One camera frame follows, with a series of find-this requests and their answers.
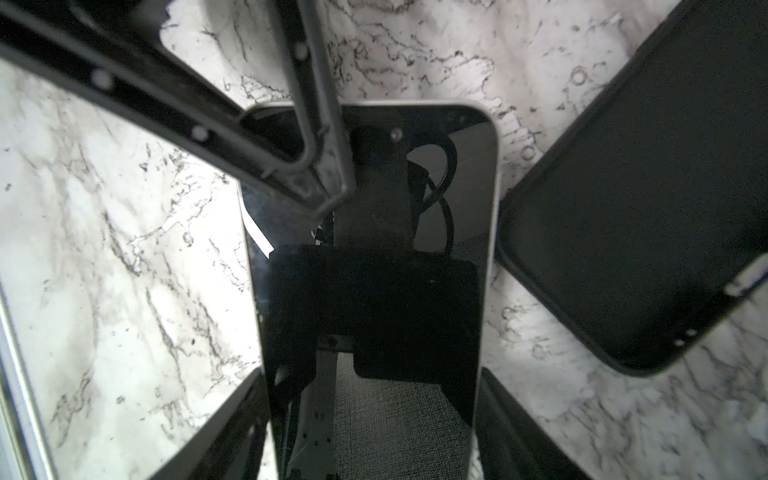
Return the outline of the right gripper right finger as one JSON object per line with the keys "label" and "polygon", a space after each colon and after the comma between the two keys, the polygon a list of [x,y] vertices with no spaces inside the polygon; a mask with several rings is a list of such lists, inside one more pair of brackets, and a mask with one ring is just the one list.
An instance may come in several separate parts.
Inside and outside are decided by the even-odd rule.
{"label": "right gripper right finger", "polygon": [[487,368],[481,369],[476,437],[486,479],[586,479]]}

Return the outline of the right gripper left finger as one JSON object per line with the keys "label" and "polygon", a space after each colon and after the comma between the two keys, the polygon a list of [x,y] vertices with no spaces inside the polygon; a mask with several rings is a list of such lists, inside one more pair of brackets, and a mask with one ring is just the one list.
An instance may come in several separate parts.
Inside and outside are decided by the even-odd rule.
{"label": "right gripper left finger", "polygon": [[258,367],[155,479],[256,479],[270,420],[263,369]]}

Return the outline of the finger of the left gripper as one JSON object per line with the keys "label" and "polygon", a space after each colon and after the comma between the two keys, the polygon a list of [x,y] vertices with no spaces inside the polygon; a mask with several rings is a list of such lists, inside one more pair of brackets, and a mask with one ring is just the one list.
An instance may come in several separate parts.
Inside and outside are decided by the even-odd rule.
{"label": "finger of the left gripper", "polygon": [[247,113],[161,42],[164,1],[5,1],[1,55],[189,151],[311,218],[347,200],[356,180],[315,5],[271,1],[303,148],[290,155]]}

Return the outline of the black smartphone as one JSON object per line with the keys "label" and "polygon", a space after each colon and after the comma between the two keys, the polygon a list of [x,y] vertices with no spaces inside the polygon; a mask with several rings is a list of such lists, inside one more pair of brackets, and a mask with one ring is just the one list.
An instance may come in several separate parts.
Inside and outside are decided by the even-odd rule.
{"label": "black smartphone", "polygon": [[464,104],[348,105],[355,194],[317,221],[243,187],[281,479],[466,479],[495,127]]}

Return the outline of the black phone case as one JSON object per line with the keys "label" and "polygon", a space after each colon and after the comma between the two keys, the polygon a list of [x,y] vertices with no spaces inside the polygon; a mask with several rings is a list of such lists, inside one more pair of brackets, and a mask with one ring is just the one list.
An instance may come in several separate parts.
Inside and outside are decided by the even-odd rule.
{"label": "black phone case", "polygon": [[767,252],[767,5],[683,1],[502,201],[496,257],[610,368],[654,375]]}

